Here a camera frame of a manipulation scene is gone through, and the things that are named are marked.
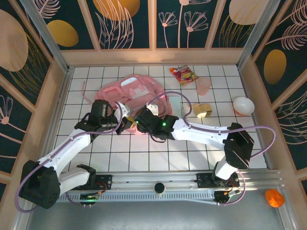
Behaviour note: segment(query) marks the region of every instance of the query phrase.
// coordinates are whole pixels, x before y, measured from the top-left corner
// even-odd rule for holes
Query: pink cup
[[[211,86],[209,77],[200,77],[197,80],[197,94],[200,96],[205,95]]]

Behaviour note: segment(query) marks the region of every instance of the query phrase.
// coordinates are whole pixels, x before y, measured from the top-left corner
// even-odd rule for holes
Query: grid floor
[[[84,83],[85,96],[94,101],[99,89],[130,74],[150,75],[164,86],[166,91],[181,92],[192,103],[211,105],[213,112],[210,117],[197,118],[192,113],[189,116],[191,122],[210,126],[229,126],[232,122],[238,122],[243,127],[254,125],[251,116],[237,115],[232,108],[232,101],[236,97],[245,96],[235,65],[189,66],[197,76],[210,77],[212,86],[204,96],[197,95],[196,82],[181,87],[169,71],[173,67],[177,66],[75,68],[55,147],[67,138],[76,123],[91,110],[91,105],[82,96]],[[182,100],[181,103],[182,108],[187,111],[188,104]],[[250,135],[255,141],[255,153],[260,149],[258,135],[255,130],[252,130]],[[152,141],[148,135],[130,135],[123,132],[120,136],[112,134],[97,137],[92,144],[76,155],[63,172],[78,164],[90,165],[97,172],[212,170],[223,156],[224,152],[219,149],[191,141],[168,140],[161,144]],[[261,155],[252,159],[250,168],[267,168],[264,157]]]

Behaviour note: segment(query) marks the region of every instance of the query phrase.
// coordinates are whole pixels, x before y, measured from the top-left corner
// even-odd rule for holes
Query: purple cable
[[[236,201],[233,201],[233,202],[230,202],[230,203],[226,203],[224,204],[224,206],[227,206],[227,205],[233,205],[235,203],[238,203],[240,200],[242,200],[242,198],[244,197],[244,194],[245,194],[245,191],[246,191],[246,182],[245,182],[245,178],[244,176],[242,175],[242,173],[240,171],[237,171],[238,174],[241,175],[242,177],[242,180],[243,180],[243,192],[242,192],[242,195],[240,196],[240,198]]]
[[[99,135],[103,135],[103,134],[109,134],[109,133],[113,133],[115,130],[117,130],[119,128],[119,126],[121,125],[121,120],[122,120],[122,116],[123,116],[123,111],[120,107],[120,104],[115,102],[116,105],[118,106],[119,108],[119,111],[120,111],[120,119],[118,121],[118,125],[113,129],[113,130],[110,130],[110,131],[107,131],[107,132],[82,132],[82,133],[79,133],[75,136],[73,136],[71,139],[69,139],[68,141],[66,141],[57,151],[55,151],[51,156],[50,158],[54,158],[56,155],[58,155],[59,152],[61,152],[69,143],[71,143],[72,141],[74,141],[76,138],[80,137],[80,136],[83,136],[85,134],[99,134]],[[19,203],[18,203],[18,195],[20,193],[20,190],[21,188],[23,187],[23,185],[25,184],[25,182],[37,171],[39,170],[41,167],[43,167],[47,162],[49,162],[50,159],[47,159],[45,160],[42,164],[40,164],[39,166],[37,166],[35,169],[33,169],[24,179],[23,181],[20,183],[17,191],[16,191],[16,194],[15,194],[15,207],[18,211],[20,211],[21,213],[30,213],[32,212],[34,209],[38,208],[39,206],[36,206],[34,207],[33,209],[30,209],[30,210],[24,210],[22,209],[20,206],[19,206]]]
[[[238,129],[232,129],[232,130],[222,130],[222,131],[211,130],[211,129],[199,128],[199,127],[192,126],[192,125],[190,125],[190,124],[188,123],[188,121],[187,121],[187,116],[190,115],[191,112],[192,112],[192,104],[191,104],[191,102],[188,100],[188,98],[187,98],[185,95],[183,95],[182,93],[176,92],[176,91],[164,92],[164,93],[162,93],[162,94],[156,96],[155,98],[153,98],[153,99],[149,102],[149,104],[151,104],[153,101],[155,101],[155,100],[157,100],[158,98],[160,98],[160,97],[162,97],[162,96],[164,96],[164,95],[166,95],[166,94],[169,94],[169,93],[178,94],[178,95],[182,96],[184,99],[186,99],[186,101],[189,103],[189,111],[188,111],[188,113],[186,113],[186,114],[183,116],[183,121],[184,121],[184,123],[185,123],[187,126],[193,128],[193,129],[200,130],[200,131],[205,131],[205,132],[209,132],[209,133],[235,133],[235,132],[246,131],[246,130],[248,130],[248,129],[256,129],[256,128],[257,128],[257,129],[258,129],[258,128],[265,128],[265,129],[269,129],[270,131],[272,131],[272,133],[273,133],[273,138],[272,138],[272,141],[270,142],[270,144],[269,144],[267,147],[265,147],[263,150],[261,150],[261,151],[255,153],[254,155],[252,155],[250,158],[254,158],[254,157],[259,156],[260,154],[263,154],[265,151],[267,151],[267,150],[273,145],[273,143],[274,143],[274,141],[275,141],[275,139],[276,139],[276,133],[275,133],[274,129],[271,128],[271,127],[269,127],[269,126],[249,126],[249,127],[244,127],[244,128],[238,128]]]

